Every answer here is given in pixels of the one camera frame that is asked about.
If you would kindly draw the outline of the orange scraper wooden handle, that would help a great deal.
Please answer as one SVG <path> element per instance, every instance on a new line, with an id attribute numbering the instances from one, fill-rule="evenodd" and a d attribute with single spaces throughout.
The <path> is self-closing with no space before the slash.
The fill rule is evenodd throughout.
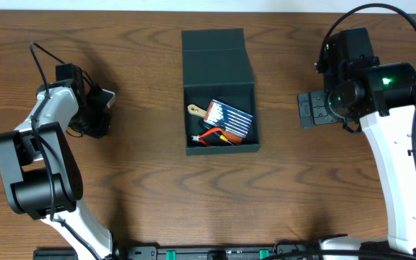
<path id="1" fill-rule="evenodd" d="M 187 106 L 187 111 L 189 114 L 193 115 L 193 116 L 198 116 L 200 118 L 204 118 L 207 115 L 207 112 L 205 110 L 203 110 L 202 108 L 194 105 L 194 104 L 190 104 Z M 234 143 L 234 145 L 240 145 L 243 141 L 242 138 L 240 138 L 239 136 L 236 136 L 224 129 L 223 130 L 223 134 L 231 141 Z"/>

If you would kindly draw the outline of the precision screwdriver set case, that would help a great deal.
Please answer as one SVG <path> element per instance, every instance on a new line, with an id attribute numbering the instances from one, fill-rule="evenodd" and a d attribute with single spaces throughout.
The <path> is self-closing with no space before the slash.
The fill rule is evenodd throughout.
<path id="1" fill-rule="evenodd" d="M 209 104 L 204 122 L 211 126 L 223 128 L 240 138 L 245 138 L 252 124 L 253 116 L 237 108 L 212 100 Z"/>

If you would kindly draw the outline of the black yellow screwdriver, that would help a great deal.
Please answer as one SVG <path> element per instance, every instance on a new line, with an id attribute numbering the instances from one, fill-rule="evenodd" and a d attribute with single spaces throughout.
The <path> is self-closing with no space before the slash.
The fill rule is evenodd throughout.
<path id="1" fill-rule="evenodd" d="M 205 133 L 203 133 L 201 135 L 201 138 L 204 137 L 208 137 L 210 135 L 215 135 L 216 137 L 218 137 L 220 140 L 222 140 L 223 142 L 229 144 L 229 145 L 234 145 L 233 142 L 231 142 L 222 132 L 223 130 L 220 127 L 213 127 L 211 125 L 209 125 L 208 123 L 202 123 L 201 124 L 202 127 L 204 127 L 207 131 Z"/>

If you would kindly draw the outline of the red handled cutting pliers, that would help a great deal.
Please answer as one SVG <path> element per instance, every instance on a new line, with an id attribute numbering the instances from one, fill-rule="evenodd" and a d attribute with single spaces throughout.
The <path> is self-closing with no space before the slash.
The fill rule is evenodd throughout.
<path id="1" fill-rule="evenodd" d="M 204 138 L 201 138 L 201 135 L 202 134 L 191 136 L 191 141 L 199 143 L 199 144 L 203 144 L 204 146 L 211 146 L 212 144 L 210 143 L 210 141 L 214 141 L 214 140 L 222 141 L 218 137 L 216 137 L 214 134 L 204 137 Z"/>

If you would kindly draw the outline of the dark green box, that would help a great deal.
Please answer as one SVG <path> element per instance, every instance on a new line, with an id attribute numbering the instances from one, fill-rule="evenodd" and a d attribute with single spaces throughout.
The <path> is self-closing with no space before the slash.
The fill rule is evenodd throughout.
<path id="1" fill-rule="evenodd" d="M 257 152 L 261 147 L 256 115 L 255 79 L 245 45 L 243 29 L 185 30 L 181 33 L 183 58 L 183 113 L 186 154 L 218 155 Z M 207 111 L 212 100 L 219 100 L 253 116 L 249 132 L 240 145 L 210 141 L 204 146 L 191 136 L 207 130 L 203 118 L 193 116 L 187 106 Z"/>

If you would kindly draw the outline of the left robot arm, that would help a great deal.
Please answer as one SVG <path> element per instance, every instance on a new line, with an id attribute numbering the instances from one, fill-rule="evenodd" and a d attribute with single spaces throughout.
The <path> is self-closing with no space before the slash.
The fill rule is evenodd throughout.
<path id="1" fill-rule="evenodd" d="M 9 206 L 57 230 L 78 259 L 118 259 L 119 250 L 82 198 L 81 173 L 65 133 L 104 137 L 111 125 L 105 109 L 114 101 L 114 92 L 79 66 L 60 64 L 55 82 L 38 89 L 30 115 L 0 134 L 0 174 Z"/>

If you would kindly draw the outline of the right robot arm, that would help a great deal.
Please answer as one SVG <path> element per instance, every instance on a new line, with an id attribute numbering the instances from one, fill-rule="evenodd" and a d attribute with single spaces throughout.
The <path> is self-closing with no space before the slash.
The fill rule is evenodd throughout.
<path id="1" fill-rule="evenodd" d="M 365 28 L 341 31 L 324 42 L 324 88 L 298 95 L 300 124 L 350 122 L 368 139 L 388 216 L 386 245 L 416 253 L 416 71 L 380 64 Z"/>

